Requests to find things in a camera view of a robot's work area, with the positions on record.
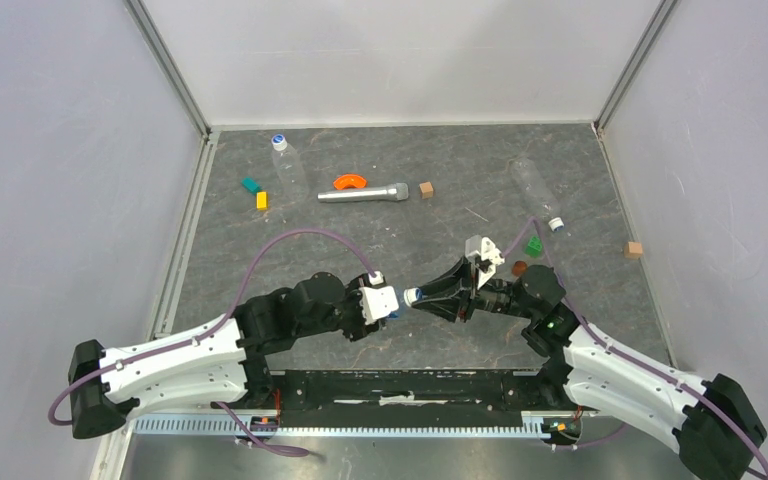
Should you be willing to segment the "blue labelled Pocari bottle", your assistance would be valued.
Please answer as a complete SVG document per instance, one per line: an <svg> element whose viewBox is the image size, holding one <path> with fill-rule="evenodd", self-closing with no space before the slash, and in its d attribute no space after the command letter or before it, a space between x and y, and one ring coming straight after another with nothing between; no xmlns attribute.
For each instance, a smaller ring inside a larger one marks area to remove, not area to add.
<svg viewBox="0 0 768 480"><path fill-rule="evenodd" d="M387 317L388 321L400 319L405 315L407 306L405 304L403 290L396 290L396 300L397 300L397 308L388 315Z"/></svg>

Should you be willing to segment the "blue-white Pocari bottle cap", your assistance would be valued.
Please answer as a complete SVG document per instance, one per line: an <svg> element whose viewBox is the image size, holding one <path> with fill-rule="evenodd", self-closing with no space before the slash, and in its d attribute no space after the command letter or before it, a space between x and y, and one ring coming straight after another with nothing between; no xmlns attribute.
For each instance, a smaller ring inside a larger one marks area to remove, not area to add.
<svg viewBox="0 0 768 480"><path fill-rule="evenodd" d="M403 300L407 307L412 308L413 305L423 298L422 291L417 287L407 288L403 291Z"/></svg>

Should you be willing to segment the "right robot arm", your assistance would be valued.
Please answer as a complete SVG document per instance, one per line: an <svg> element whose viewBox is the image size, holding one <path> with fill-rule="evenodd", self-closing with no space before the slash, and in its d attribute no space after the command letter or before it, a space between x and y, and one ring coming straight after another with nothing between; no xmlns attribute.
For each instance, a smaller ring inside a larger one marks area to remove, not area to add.
<svg viewBox="0 0 768 480"><path fill-rule="evenodd" d="M572 402L641 431L676 453L699 479L768 479L758 469L767 431L742 386L722 373L704 379L633 351L577 314L555 270L532 265L514 281L494 279L461 259L409 288L413 309L450 322L477 311L528 320L521 335L545 363L537 392L551 408Z"/></svg>

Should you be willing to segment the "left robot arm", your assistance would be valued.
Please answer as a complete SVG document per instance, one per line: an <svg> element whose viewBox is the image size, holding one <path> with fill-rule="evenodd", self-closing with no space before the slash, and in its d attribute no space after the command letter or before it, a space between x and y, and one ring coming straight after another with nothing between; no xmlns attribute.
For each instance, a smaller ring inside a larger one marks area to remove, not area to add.
<svg viewBox="0 0 768 480"><path fill-rule="evenodd" d="M398 309L396 290L381 273L343 283L319 272L159 340L110 348L84 341L67 374L72 436L100 437L142 415L196 404L262 407L275 389L267 356L324 333L358 341Z"/></svg>

